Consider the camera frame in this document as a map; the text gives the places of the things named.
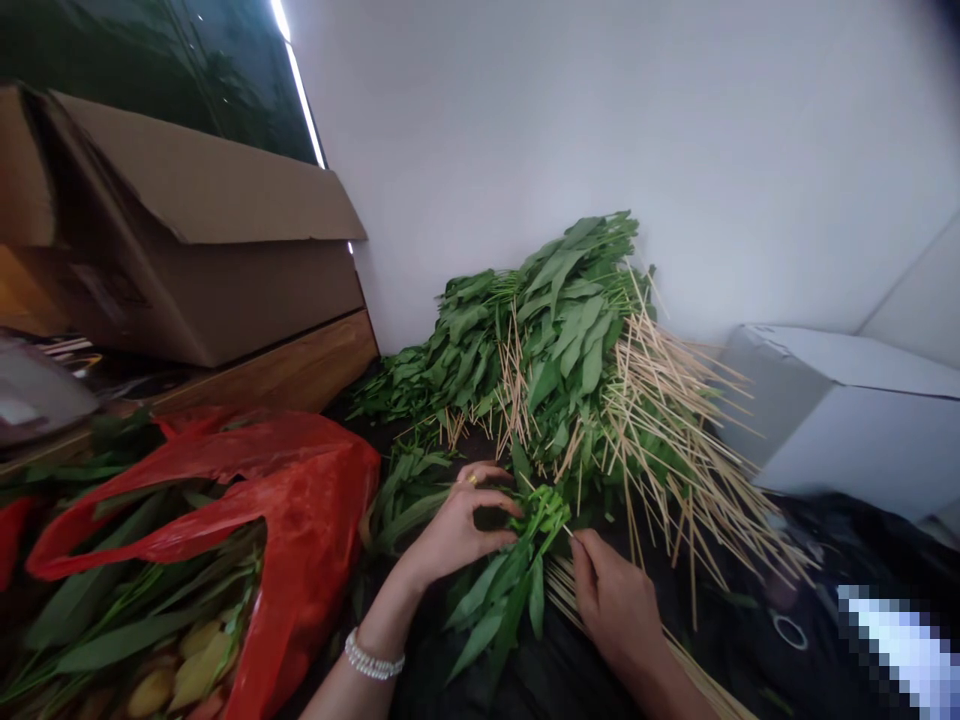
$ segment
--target white box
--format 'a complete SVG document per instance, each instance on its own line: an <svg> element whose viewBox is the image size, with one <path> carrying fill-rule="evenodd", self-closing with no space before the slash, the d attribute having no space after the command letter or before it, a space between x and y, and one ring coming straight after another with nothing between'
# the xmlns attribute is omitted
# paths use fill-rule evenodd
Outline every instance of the white box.
<svg viewBox="0 0 960 720"><path fill-rule="evenodd" d="M908 520L960 496L960 372L870 338L744 325L720 362L753 399L725 397L718 428L777 492L852 495Z"/></svg>

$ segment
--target bracelet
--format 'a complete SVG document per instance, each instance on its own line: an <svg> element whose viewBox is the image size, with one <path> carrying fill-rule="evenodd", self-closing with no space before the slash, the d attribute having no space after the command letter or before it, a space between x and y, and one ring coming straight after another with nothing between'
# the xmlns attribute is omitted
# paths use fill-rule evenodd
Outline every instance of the bracelet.
<svg viewBox="0 0 960 720"><path fill-rule="evenodd" d="M354 628L347 636L347 643L344 645L343 652L357 672L374 680L389 680L396 677L403 670L403 664L407 660L406 655L402 655L395 663L370 657L357 647L357 628Z"/></svg>

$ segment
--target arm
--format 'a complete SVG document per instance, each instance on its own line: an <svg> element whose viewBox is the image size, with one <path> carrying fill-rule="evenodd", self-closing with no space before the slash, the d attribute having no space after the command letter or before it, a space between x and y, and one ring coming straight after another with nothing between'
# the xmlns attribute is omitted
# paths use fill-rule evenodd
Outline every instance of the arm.
<svg viewBox="0 0 960 720"><path fill-rule="evenodd" d="M718 720L667 645L650 578L593 530L570 545L587 634L637 705L654 720Z"/></svg>
<svg viewBox="0 0 960 720"><path fill-rule="evenodd" d="M517 541L509 530L485 533L473 524L473 512L482 506L501 507L520 517L520 509L503 493L476 489L475 483L491 477L510 475L493 463L473 463L460 471L443 507L394 566L360 624L357 646L365 653L379 660L399 660L430 583ZM395 686L396 678L368 678L341 655L300 719L386 718Z"/></svg>

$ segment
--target plastic bag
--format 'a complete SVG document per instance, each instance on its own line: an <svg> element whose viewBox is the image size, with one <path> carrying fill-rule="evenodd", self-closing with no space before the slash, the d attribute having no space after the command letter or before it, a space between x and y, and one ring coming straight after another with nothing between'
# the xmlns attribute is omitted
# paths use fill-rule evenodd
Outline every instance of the plastic bag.
<svg viewBox="0 0 960 720"><path fill-rule="evenodd" d="M264 518L260 590L224 718L269 717L301 682L336 620L380 456L310 413L200 408L157 422L167 444L56 518L34 546L27 570L52 581L131 558L181 562ZM108 522L94 520L97 504L107 498L178 479L225 483L236 475L244 480L222 499L138 542L69 555Z"/></svg>

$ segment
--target pile of green leaves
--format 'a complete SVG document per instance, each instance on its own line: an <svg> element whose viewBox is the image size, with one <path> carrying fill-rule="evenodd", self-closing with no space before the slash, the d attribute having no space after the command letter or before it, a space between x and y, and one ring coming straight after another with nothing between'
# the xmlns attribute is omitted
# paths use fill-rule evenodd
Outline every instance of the pile of green leaves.
<svg viewBox="0 0 960 720"><path fill-rule="evenodd" d="M189 509L179 488L157 489L120 513L92 549L128 545ZM54 717L91 688L132 680L158 647L228 608L235 608L227 627L234 651L259 586L265 540L263 528L250 526L185 562L131 560L67 578L21 637L0 708Z"/></svg>
<svg viewBox="0 0 960 720"><path fill-rule="evenodd" d="M520 541L494 558L472 587L457 582L451 590L462 597L447 629L470 635L449 679L491 649L495 687L525 609L536 636L542 633L544 557L570 521L570 508L583 507L579 521L586 523L596 509L610 517L622 498L627 469L602 466L615 433L604 393L624 319L641 309L655 313L651 276L627 263L637 229L629 212L583 218L518 270L454 278L439 298L433 335L386 358L383 371L355 393L354 415L404 419L418 428L412 444L395 448L375 503L371 529L380 551L393 550L398 533L425 524L442 504L445 493L429 481L432 489L424 487L406 512L396 512L398 494L417 487L430 467L421 448L433 447L441 430L452 433L451 417L510 434L526 519ZM516 391L518 373L523 393ZM530 419L523 431L520 416ZM433 433L425 429L431 427ZM553 482L532 490L538 480Z"/></svg>
<svg viewBox="0 0 960 720"><path fill-rule="evenodd" d="M98 417L86 458L66 466L31 466L4 486L0 497L38 497L52 503L51 513L56 514L162 443L162 433L153 425L148 409L128 418ZM110 519L77 552L99 552L136 542L222 497L227 487L210 480L185 480L104 500L98 503L94 517ZM181 563L114 563L70 576L49 588L20 578L21 585L8 593L45 592L39 614L18 637L5 638L5 650L12 657L4 663L5 677L0 681L0 712L15 717L55 717L99 686L131 683L141 662L159 647L175 640L188 626L229 611L225 631L231 642L225 665L246 632L265 542L265 528L251 525L217 548ZM114 693L114 704L127 694Z"/></svg>
<svg viewBox="0 0 960 720"><path fill-rule="evenodd" d="M629 211L583 218L519 270L454 278L439 299L433 335L384 360L383 372L355 394L354 415L435 423L449 432L451 413L462 413L498 434L516 415L501 352L518 349L527 387L522 410L534 420L519 441L532 471L558 480L571 504L591 507L584 496L601 494L609 511L625 470L600 463L615 434L604 414L609 353L626 316L643 305L655 317L653 268L645 274L627 263L637 228ZM564 464L575 431L576 450ZM675 467L676 458L667 461Z"/></svg>

